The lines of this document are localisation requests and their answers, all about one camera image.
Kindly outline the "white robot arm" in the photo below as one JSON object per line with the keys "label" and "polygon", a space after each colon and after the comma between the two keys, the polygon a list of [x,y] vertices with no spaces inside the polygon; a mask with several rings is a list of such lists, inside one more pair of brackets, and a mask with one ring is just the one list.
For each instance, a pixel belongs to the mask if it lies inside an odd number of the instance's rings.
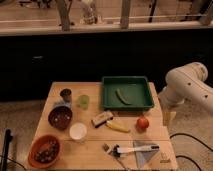
{"label": "white robot arm", "polygon": [[186,99],[194,101],[213,115],[213,88],[205,84],[207,77],[208,70],[200,62],[171,69],[166,74],[166,86],[158,94],[164,126],[172,122],[176,116],[174,108],[182,105]]}

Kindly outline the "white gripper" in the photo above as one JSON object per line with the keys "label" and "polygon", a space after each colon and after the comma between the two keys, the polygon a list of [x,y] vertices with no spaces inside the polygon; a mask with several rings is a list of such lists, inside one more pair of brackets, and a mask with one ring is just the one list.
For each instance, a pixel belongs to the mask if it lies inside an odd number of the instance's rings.
{"label": "white gripper", "polygon": [[158,94],[158,98],[163,108],[163,125],[168,126],[176,116],[176,111],[173,108],[182,105],[184,98],[168,86],[163,88]]}

